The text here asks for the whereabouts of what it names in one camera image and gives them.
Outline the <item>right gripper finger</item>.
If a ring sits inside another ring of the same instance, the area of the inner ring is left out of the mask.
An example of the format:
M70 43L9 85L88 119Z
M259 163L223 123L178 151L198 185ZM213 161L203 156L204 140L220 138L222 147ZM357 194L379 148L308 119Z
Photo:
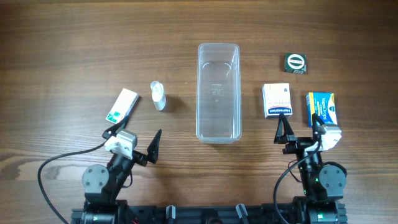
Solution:
M295 140L295 134L286 118L281 113L279 115L278 127L274 138L274 144L286 144Z
M320 137L325 133L324 122L316 113L312 114L312 133L313 137Z

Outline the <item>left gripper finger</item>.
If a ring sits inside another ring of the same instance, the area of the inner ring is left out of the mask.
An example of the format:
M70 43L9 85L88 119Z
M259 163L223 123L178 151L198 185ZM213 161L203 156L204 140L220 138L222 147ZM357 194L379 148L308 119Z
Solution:
M121 130L123 130L129 121L129 117L125 117L122 120L120 120L120 122L114 124L113 126L111 126L110 128L106 129L103 134L102 137L104 139L109 139L111 136L116 136L118 132L120 132Z
M154 136L153 140L149 144L147 148L147 161L153 164L156 164L159 158L159 145L161 138L162 130L159 129L157 134Z

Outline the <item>white green medicine box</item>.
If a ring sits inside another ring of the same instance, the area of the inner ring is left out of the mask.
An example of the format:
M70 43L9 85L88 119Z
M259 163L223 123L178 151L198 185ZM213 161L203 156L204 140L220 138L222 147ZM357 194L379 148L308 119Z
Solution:
M136 92L123 88L105 120L114 124L120 122L129 116L138 99Z

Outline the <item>blue yellow VapoDrops box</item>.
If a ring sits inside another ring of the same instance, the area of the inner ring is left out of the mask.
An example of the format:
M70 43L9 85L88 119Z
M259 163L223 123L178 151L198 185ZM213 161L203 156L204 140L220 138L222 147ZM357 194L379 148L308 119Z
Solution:
M312 114L319 115L325 124L338 124L335 107L335 94L326 92L309 92L306 95L308 126L312 127Z

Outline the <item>small dark green box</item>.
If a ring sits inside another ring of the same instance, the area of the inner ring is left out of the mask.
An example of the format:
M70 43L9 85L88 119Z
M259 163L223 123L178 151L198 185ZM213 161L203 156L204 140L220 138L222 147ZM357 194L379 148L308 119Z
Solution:
M307 71L307 57L304 54L286 53L284 72L304 74Z

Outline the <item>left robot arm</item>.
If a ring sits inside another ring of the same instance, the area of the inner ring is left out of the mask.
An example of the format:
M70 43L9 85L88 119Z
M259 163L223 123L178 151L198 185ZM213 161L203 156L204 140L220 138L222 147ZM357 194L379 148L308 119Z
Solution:
M82 183L85 188L85 204L79 215L73 211L72 223L139 223L137 215L126 200L118 200L125 181L132 177L135 165L145 167L155 164L159 157L162 130L158 130L147 148L147 154L136 151L137 135L125 129L128 117L106 129L102 135L107 151L113 154L106 166L92 165L84 171Z

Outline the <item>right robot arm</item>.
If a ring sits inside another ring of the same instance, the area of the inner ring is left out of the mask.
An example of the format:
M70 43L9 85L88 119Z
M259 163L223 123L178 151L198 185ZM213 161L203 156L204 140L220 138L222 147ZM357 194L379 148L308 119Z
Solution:
M275 212L281 223L346 223L345 206L338 201L344 196L347 170L339 163L322 161L321 153L336 146L341 129L326 124L312 114L312 136L295 136L284 114L279 122L274 143L283 144L283 154L296 155L296 161L278 178L273 191ZM294 197L289 208L282 210L277 203L277 190L283 178L298 168L304 196Z

